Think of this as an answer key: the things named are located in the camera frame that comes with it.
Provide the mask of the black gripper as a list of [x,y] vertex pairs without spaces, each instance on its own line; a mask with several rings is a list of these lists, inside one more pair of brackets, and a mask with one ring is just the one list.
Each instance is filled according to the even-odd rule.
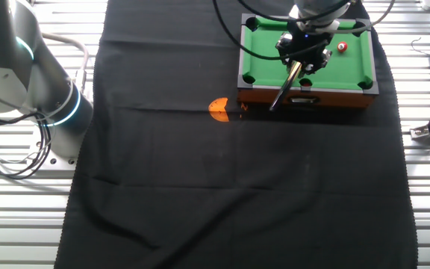
[[297,22],[287,23],[287,32],[284,32],[275,47],[284,55],[297,53],[291,60],[304,64],[304,73],[311,75],[328,64],[332,51],[327,50],[329,44],[329,33],[307,33],[304,32]]

